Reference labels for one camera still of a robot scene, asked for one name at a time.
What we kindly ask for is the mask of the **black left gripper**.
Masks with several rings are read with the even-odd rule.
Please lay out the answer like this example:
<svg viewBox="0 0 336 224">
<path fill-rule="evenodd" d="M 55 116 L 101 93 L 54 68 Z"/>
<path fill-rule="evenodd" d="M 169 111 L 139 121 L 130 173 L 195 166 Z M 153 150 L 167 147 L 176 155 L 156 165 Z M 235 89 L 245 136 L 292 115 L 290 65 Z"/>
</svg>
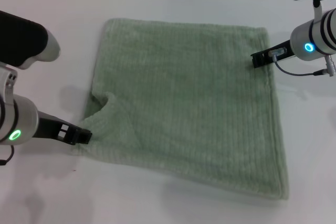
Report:
<svg viewBox="0 0 336 224">
<path fill-rule="evenodd" d="M 69 145 L 88 144 L 92 132 L 73 124 L 63 124 L 62 120 L 39 111 L 39 122 L 37 128 L 38 138 L 49 138 L 58 140 Z"/>
</svg>

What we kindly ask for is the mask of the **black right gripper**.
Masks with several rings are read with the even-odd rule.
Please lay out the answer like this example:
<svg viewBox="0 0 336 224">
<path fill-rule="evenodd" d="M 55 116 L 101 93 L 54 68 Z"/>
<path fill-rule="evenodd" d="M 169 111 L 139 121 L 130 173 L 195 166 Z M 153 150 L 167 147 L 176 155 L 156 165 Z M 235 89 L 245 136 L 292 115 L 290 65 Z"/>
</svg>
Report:
<svg viewBox="0 0 336 224">
<path fill-rule="evenodd" d="M 272 64 L 276 61 L 294 57 L 295 54 L 292 51 L 290 40 L 287 40 L 272 47 L 271 49 L 256 52 L 250 56 L 252 57 L 253 67 L 259 68 Z"/>
</svg>

